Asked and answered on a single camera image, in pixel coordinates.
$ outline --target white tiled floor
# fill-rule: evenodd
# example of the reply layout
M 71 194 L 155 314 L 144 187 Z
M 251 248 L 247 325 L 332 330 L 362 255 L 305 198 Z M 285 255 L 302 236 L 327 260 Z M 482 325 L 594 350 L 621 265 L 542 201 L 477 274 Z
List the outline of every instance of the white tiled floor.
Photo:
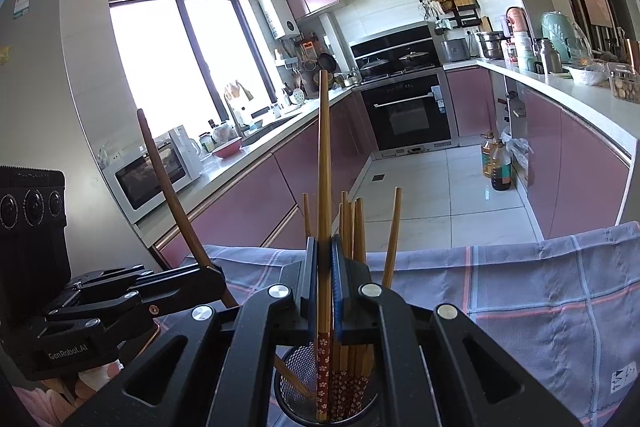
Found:
M 376 174 L 385 177 L 375 182 Z M 386 250 L 396 187 L 400 251 L 536 240 L 516 188 L 498 192 L 482 175 L 476 145 L 374 161 L 356 194 L 364 200 L 367 251 Z

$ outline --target oven door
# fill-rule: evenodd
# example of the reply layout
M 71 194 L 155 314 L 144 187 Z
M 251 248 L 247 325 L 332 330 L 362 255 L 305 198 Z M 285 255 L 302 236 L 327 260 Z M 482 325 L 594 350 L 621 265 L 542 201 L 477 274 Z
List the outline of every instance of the oven door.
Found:
M 381 151 L 451 138 L 436 74 L 364 90 L 362 98 Z
M 172 185 L 186 176 L 186 172 L 180 162 L 180 158 L 174 149 L 172 142 L 165 143 L 158 148 L 164 170 L 169 175 Z M 114 174 L 118 185 L 124 193 L 133 211 L 142 211 L 144 215 L 145 205 L 162 193 L 158 177 L 151 165 L 148 154 L 142 155 L 126 167 Z

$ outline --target window frame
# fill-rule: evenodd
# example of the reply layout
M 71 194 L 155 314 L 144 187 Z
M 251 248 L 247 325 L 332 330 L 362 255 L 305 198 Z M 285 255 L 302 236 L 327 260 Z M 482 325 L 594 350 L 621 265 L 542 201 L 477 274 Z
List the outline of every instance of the window frame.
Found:
M 137 4 L 146 1 L 153 0 L 112 0 L 109 2 L 109 8 L 115 6 L 123 6 L 125 4 Z M 202 50 L 200 49 L 200 43 L 198 42 L 198 38 L 193 30 L 193 25 L 191 24 L 191 19 L 189 17 L 189 13 L 187 12 L 187 7 L 185 5 L 185 0 L 174 0 L 176 6 L 178 8 L 178 13 L 180 14 L 180 18 L 182 20 L 182 25 L 187 33 L 187 38 L 189 39 L 189 44 L 191 46 L 191 50 L 193 51 L 193 55 L 196 59 L 196 63 L 198 64 L 198 68 L 200 69 L 200 73 L 202 74 L 202 78 L 204 79 L 204 83 L 207 86 L 207 90 L 209 91 L 209 95 L 211 96 L 211 100 L 213 101 L 213 105 L 218 112 L 218 116 L 220 117 L 220 121 L 226 121 L 230 119 L 229 111 L 227 110 L 226 103 L 222 100 L 220 93 L 216 89 L 215 84 L 213 83 L 213 78 L 211 77 L 211 72 L 209 70 L 209 65 L 202 54 Z M 240 27 L 242 28 L 242 34 L 246 40 L 247 45 L 249 46 L 249 51 L 254 58 L 255 65 L 258 68 L 258 73 L 260 73 L 260 77 L 262 78 L 262 83 L 267 90 L 267 94 L 269 95 L 269 99 L 271 103 L 276 103 L 278 101 L 278 97 L 276 95 L 275 88 L 273 86 L 273 81 L 271 80 L 271 76 L 269 75 L 269 71 L 267 67 L 264 65 L 264 61 L 262 60 L 262 55 L 260 54 L 260 50 L 258 49 L 258 44 L 255 41 L 254 35 L 251 33 L 251 29 L 249 28 L 249 23 L 246 19 L 246 15 L 242 10 L 242 6 L 240 4 L 240 0 L 226 0 L 231 3 L 231 6 L 234 8 L 234 12 L 236 13 L 236 17 L 238 18 L 238 22 Z

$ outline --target oven handle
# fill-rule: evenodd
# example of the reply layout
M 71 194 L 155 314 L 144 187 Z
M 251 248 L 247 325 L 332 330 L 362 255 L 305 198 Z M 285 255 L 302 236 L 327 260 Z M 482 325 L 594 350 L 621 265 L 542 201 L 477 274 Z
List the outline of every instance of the oven handle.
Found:
M 395 103 L 409 102 L 409 100 L 419 100 L 421 98 L 433 98 L 433 93 L 429 92 L 422 96 L 414 96 L 413 98 L 405 98 L 404 100 L 396 100 L 395 102 L 375 103 L 373 104 L 373 107 L 377 109 L 379 107 L 385 107 L 385 105 L 394 105 Z

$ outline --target teal appliance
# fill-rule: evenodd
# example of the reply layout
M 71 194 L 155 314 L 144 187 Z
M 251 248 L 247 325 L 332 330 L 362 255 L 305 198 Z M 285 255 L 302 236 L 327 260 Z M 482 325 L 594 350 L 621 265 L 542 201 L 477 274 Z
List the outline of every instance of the teal appliance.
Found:
M 542 14 L 542 36 L 549 39 L 565 64 L 587 65 L 593 58 L 591 45 L 576 23 L 562 12 Z

